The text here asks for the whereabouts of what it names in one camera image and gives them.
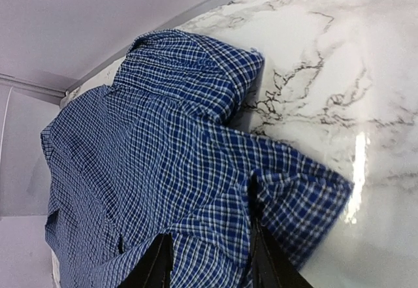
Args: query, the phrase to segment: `checkered pattern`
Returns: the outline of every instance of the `checkered pattern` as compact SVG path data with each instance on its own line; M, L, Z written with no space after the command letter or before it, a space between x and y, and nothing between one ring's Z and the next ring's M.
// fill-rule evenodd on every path
M251 287L251 199L300 268L351 192L292 147L226 127L263 65L256 52L165 30L138 38L112 87L42 132L52 174L46 240L62 287L115 287L171 232L171 285Z

